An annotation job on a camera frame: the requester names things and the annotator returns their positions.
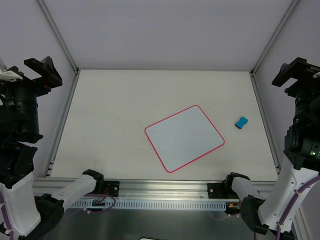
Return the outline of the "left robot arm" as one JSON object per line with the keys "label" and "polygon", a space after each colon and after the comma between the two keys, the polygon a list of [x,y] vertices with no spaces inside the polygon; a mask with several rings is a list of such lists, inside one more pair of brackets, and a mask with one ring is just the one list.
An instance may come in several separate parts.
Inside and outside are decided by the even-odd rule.
{"label": "left robot arm", "polygon": [[11,240],[38,240],[58,225],[75,201],[90,193],[100,195],[104,176],[88,169],[54,193],[34,194],[35,144],[43,138],[37,99],[63,80],[49,56],[29,58],[24,64],[38,77],[30,79],[16,66],[0,73],[0,231]]}

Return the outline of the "pink framed whiteboard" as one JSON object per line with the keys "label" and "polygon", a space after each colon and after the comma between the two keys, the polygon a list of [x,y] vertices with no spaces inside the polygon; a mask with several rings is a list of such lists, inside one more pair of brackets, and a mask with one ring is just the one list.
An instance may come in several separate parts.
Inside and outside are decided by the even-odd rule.
{"label": "pink framed whiteboard", "polygon": [[225,139],[199,105],[192,105],[144,129],[167,173],[174,173],[221,148]]}

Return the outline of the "blue whiteboard eraser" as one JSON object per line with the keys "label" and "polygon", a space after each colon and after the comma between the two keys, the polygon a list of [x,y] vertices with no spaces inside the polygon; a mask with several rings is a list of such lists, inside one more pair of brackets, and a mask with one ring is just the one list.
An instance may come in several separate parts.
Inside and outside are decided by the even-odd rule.
{"label": "blue whiteboard eraser", "polygon": [[248,119],[244,116],[241,116],[234,125],[236,128],[242,129],[247,123],[248,123]]}

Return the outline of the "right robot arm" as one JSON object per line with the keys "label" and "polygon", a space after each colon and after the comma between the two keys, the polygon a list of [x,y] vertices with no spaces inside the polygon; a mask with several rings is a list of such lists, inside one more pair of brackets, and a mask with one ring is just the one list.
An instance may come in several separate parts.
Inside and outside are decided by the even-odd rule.
{"label": "right robot arm", "polygon": [[277,240],[293,240],[293,219],[311,188],[320,180],[320,68],[297,57],[284,63],[272,85],[295,83],[285,93],[295,99],[292,125],[284,137],[280,173],[267,198],[248,176],[231,172],[222,182],[228,198],[240,200],[240,216],[255,234],[272,232]]}

